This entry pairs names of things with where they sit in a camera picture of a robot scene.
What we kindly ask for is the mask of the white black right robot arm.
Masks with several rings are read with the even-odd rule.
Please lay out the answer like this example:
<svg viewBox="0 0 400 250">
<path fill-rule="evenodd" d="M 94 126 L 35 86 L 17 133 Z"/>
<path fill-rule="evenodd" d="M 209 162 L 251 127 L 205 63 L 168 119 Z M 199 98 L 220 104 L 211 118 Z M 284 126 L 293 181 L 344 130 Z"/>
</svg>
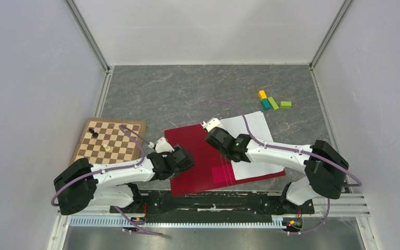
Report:
<svg viewBox="0 0 400 250">
<path fill-rule="evenodd" d="M 341 196 L 348 163 L 325 141 L 316 140 L 313 145 L 261 142 L 249 134 L 233 137 L 220 127 L 210 129 L 205 141 L 233 162 L 271 164 L 303 173 L 303 178 L 289 183 L 282 192 L 280 206 L 287 213 L 315 197 L 339 199 Z"/>
</svg>

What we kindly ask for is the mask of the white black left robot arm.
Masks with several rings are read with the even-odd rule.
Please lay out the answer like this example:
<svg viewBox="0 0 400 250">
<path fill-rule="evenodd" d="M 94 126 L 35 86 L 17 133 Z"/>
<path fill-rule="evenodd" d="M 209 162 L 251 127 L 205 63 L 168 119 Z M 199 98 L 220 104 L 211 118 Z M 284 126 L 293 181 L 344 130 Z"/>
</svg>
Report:
<svg viewBox="0 0 400 250">
<path fill-rule="evenodd" d="M 135 213 L 143 198 L 137 182 L 172 179 L 194 166 L 194 158 L 185 149 L 152 152 L 140 159 L 91 164 L 81 158 L 54 179 L 55 195 L 51 200 L 62 215 L 73 215 L 94 206 L 109 206 Z"/>
</svg>

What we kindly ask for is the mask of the red clip file folder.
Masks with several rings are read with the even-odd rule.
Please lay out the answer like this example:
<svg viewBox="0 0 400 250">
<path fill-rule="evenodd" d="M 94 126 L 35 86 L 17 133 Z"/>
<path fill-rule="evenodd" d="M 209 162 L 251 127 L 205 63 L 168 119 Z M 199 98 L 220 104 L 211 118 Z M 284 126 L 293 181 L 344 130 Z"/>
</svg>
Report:
<svg viewBox="0 0 400 250">
<path fill-rule="evenodd" d="M 224 159 L 205 141 L 206 135 L 207 132 L 199 124 L 164 132 L 165 138 L 171 145 L 178 144 L 181 148 L 187 149 L 194 159 L 194 167 L 170 180 L 173 197 L 286 175 L 281 166 L 235 163 Z"/>
</svg>

